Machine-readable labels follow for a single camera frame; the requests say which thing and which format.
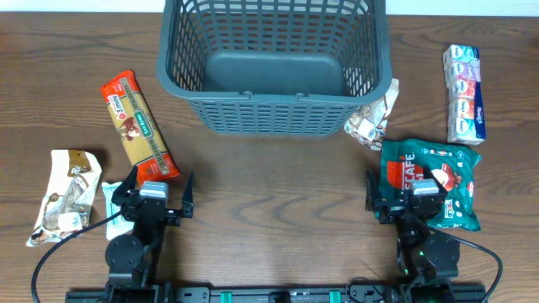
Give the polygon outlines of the grey plastic basket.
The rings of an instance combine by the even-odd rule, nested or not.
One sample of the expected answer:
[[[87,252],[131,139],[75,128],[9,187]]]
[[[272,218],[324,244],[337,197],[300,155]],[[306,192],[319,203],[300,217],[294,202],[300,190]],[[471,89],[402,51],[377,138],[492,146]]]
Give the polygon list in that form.
[[[392,80],[384,0],[167,0],[157,78],[211,130],[327,136]]]

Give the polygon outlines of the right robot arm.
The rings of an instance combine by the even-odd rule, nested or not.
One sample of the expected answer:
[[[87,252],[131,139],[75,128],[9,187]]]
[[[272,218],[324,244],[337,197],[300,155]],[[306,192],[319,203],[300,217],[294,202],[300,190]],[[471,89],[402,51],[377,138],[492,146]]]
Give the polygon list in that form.
[[[427,221],[441,212],[447,191],[428,167],[424,178],[411,182],[400,198],[385,198],[374,174],[366,172],[366,210],[381,224],[397,229],[398,269],[404,273],[396,286],[383,290],[385,302],[454,302],[451,279],[458,275],[460,244]]]

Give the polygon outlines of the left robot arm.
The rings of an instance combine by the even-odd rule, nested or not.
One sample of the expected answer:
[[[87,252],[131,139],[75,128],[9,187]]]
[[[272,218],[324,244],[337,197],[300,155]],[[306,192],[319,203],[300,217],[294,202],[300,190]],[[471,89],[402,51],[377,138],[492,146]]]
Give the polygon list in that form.
[[[109,280],[106,302],[175,302],[176,291],[170,283],[155,281],[157,263],[163,250],[165,230],[180,226],[183,218],[194,214],[193,177],[187,179],[181,207],[168,207],[168,185],[146,181],[137,189],[134,166],[114,191],[111,201],[120,207],[119,216],[134,224],[131,233],[112,239],[105,251]]]

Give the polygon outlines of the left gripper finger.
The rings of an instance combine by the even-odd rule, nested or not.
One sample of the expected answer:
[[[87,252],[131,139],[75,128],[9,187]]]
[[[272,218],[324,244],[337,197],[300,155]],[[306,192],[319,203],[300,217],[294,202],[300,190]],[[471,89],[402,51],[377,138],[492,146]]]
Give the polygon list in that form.
[[[114,191],[111,202],[117,206],[125,206],[130,203],[130,191],[136,187],[138,167],[133,166],[126,179]]]
[[[193,198],[193,178],[194,173],[191,172],[185,184],[181,200],[180,216],[182,218],[192,218],[194,214],[194,198]]]

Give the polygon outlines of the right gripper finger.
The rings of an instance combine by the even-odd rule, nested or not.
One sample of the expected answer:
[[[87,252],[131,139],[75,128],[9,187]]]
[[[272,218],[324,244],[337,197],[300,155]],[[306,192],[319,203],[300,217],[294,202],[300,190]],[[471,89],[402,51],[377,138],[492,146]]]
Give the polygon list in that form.
[[[379,210],[383,197],[371,170],[366,171],[366,210]]]
[[[424,169],[424,179],[432,179],[438,189],[439,189],[439,194],[447,194],[447,190],[446,188],[441,184],[441,182],[435,177],[435,175],[432,173],[431,169],[429,168],[428,165],[424,165],[423,166],[423,169]]]

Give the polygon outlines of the green Nescafe coffee bag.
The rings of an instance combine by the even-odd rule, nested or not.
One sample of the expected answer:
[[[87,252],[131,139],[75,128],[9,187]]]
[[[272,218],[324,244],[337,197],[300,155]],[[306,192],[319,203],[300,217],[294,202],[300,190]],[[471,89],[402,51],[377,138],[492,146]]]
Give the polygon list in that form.
[[[385,197],[400,198],[412,181],[424,178],[427,166],[448,192],[441,212],[428,220],[428,225],[438,229],[460,227],[480,231],[473,211],[473,169],[480,161],[481,156],[465,146],[417,139],[385,141],[379,189]]]

